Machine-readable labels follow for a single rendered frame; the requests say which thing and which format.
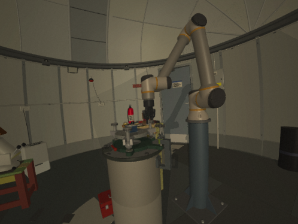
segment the gray door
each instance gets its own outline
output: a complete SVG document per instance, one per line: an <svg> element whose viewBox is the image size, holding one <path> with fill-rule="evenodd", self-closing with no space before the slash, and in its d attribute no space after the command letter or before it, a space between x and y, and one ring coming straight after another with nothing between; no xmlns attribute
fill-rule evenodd
<svg viewBox="0 0 298 224"><path fill-rule="evenodd" d="M188 134L188 93L190 87L189 66L176 68L170 74L172 87L162 91L163 122L165 134Z"/></svg>

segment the wooden table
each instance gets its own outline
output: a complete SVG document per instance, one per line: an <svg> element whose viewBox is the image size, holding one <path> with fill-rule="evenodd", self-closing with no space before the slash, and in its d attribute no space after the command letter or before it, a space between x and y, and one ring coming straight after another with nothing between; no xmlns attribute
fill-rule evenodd
<svg viewBox="0 0 298 224"><path fill-rule="evenodd" d="M29 183L26 183L24 172L26 168L28 171ZM0 184L6 184L14 181L16 182L17 186L1 189L0 196L7 193L18 192L20 199L5 204L0 204L0 211L18 206L22 206L22 209L29 208L31 204L30 197L32 196L33 191L38 190L37 176L35 174L33 159L22 161L22 163L12 172L0 174Z"/></svg>

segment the floor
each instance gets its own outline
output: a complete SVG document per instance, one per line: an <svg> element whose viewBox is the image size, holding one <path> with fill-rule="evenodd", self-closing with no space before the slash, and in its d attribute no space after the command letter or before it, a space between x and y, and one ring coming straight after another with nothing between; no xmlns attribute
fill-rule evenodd
<svg viewBox="0 0 298 224"><path fill-rule="evenodd" d="M173 201L189 186L188 145L174 143L172 151L178 168L163 170L163 223L195 224ZM101 149L54 161L37 180L31 206L1 211L0 224L113 222L113 216L103 219L99 209L98 194L110 189ZM15 183L3 185L0 189ZM212 224L298 223L298 172L280 168L274 159L210 146L209 193L227 204ZM17 193L0 196L1 203L17 199Z"/></svg>

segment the red sign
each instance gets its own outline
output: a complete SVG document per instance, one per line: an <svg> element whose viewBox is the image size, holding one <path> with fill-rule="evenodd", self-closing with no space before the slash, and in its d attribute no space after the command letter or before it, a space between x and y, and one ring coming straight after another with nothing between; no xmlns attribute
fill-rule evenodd
<svg viewBox="0 0 298 224"><path fill-rule="evenodd" d="M140 87L142 87L142 84L133 84L132 87L133 88L140 88Z"/></svg>

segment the bottle label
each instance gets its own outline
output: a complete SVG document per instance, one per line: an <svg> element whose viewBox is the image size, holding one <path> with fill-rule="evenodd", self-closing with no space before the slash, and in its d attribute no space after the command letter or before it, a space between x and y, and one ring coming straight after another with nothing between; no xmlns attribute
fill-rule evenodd
<svg viewBox="0 0 298 224"><path fill-rule="evenodd" d="M129 122L132 122L132 121L134 121L135 119L134 119L134 117L133 117L133 115L128 115L128 121Z"/></svg>

